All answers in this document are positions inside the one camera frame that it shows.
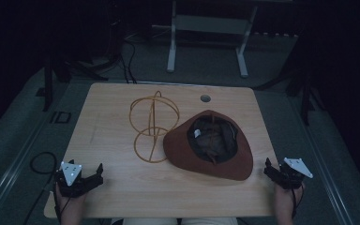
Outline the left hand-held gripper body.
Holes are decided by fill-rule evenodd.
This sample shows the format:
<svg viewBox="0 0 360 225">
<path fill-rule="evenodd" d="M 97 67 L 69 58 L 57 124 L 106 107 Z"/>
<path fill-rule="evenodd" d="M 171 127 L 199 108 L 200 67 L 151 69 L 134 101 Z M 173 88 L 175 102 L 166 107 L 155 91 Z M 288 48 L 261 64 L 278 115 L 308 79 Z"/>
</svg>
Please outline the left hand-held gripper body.
<svg viewBox="0 0 360 225">
<path fill-rule="evenodd" d="M 85 180 L 82 179 L 82 168 L 80 164 L 61 162 L 54 180 L 63 197 L 77 198 L 87 192 Z"/>
</svg>

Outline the person's left hand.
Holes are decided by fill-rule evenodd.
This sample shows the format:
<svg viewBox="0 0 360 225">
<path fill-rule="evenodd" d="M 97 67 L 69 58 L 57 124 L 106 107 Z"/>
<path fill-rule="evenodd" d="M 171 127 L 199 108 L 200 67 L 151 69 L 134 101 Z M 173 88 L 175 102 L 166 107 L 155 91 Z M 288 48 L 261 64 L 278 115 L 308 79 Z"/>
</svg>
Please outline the person's left hand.
<svg viewBox="0 0 360 225">
<path fill-rule="evenodd" d="M 75 218 L 82 219 L 84 203 L 87 195 L 83 194 L 80 197 L 69 198 L 69 197 L 64 197 L 61 194 L 59 187 L 56 187 L 55 190 L 56 190 L 56 199 L 58 201 L 61 219 L 62 220 L 64 219 L 74 220 Z"/>
</svg>

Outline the white metal desk frame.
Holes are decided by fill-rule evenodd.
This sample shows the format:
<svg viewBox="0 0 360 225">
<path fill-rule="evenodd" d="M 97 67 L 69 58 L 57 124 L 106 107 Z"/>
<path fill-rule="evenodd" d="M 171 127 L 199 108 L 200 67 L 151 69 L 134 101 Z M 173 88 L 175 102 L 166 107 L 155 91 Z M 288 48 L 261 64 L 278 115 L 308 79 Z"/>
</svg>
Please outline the white metal desk frame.
<svg viewBox="0 0 360 225">
<path fill-rule="evenodd" d="M 248 38 L 251 34 L 251 28 L 257 14 L 257 6 L 253 7 L 250 10 L 250 14 L 247 19 L 216 18 L 179 14 L 176 8 L 177 0 L 172 0 L 171 44 L 166 68 L 168 72 L 175 71 L 176 32 L 193 31 L 241 35 L 243 39 L 241 44 L 235 48 L 235 53 L 240 71 L 240 77 L 246 78 L 248 76 L 248 69 L 244 56 L 244 51 L 246 49 Z"/>
</svg>

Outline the person's right hand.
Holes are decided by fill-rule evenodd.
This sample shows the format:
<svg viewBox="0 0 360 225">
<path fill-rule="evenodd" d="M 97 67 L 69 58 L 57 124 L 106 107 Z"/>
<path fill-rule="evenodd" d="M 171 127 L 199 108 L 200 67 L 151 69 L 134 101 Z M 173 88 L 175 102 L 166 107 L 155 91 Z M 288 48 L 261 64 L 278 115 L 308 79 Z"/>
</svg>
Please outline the person's right hand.
<svg viewBox="0 0 360 225">
<path fill-rule="evenodd" d="M 275 185 L 274 210 L 276 216 L 291 216 L 304 196 L 305 185 L 298 189 L 284 189 Z"/>
</svg>

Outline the brown felt hat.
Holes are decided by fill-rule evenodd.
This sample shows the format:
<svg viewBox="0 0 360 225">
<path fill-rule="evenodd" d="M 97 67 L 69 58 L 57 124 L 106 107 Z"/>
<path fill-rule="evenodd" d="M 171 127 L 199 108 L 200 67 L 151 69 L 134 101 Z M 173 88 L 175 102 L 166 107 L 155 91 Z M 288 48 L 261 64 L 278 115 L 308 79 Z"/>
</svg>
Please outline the brown felt hat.
<svg viewBox="0 0 360 225">
<path fill-rule="evenodd" d="M 253 156 L 242 129 L 228 116 L 203 111 L 169 131 L 163 149 L 174 166 L 215 177 L 244 181 Z"/>
</svg>

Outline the black rectangular floor bracket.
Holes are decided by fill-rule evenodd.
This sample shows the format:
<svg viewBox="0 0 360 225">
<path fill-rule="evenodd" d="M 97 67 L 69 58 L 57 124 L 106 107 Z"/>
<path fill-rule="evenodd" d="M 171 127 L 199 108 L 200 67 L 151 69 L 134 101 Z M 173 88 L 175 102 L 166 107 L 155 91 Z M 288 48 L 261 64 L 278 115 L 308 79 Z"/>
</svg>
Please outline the black rectangular floor bracket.
<svg viewBox="0 0 360 225">
<path fill-rule="evenodd" d="M 68 124 L 72 114 L 70 112 L 54 112 L 49 121 L 50 124 Z"/>
</svg>

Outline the black metal stand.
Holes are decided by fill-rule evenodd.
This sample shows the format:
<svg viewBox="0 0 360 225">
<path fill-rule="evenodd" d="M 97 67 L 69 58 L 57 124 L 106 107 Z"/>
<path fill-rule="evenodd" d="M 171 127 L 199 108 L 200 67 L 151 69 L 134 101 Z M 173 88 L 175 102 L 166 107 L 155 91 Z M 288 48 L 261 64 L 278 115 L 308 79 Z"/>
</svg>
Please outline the black metal stand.
<svg viewBox="0 0 360 225">
<path fill-rule="evenodd" d="M 293 68 L 284 67 L 276 78 L 253 87 L 253 90 L 262 91 L 276 84 L 290 80 L 285 89 L 288 97 L 295 97 L 301 93 L 300 117 L 306 126 L 309 125 L 308 112 L 312 110 L 310 98 L 317 99 L 312 91 L 312 75 L 317 68 L 312 61 L 294 64 Z"/>
<path fill-rule="evenodd" d="M 94 80 L 107 81 L 107 78 L 97 75 L 97 71 L 111 66 L 113 60 L 97 66 L 87 67 L 63 52 L 48 54 L 44 59 L 44 86 L 37 90 L 37 96 L 44 97 L 44 112 L 48 111 L 53 103 L 53 72 L 59 63 L 69 65 Z"/>
</svg>

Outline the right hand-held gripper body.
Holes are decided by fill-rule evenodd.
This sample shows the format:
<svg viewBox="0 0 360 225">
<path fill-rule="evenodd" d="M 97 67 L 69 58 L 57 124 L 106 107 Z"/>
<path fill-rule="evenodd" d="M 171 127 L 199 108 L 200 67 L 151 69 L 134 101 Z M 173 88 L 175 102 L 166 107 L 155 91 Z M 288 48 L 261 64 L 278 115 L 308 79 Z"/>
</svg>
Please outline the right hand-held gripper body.
<svg viewBox="0 0 360 225">
<path fill-rule="evenodd" d="M 284 163 L 280 165 L 282 175 L 280 185 L 284 189 L 298 189 L 302 186 L 305 177 L 313 178 L 303 159 L 301 158 L 284 158 Z"/>
</svg>

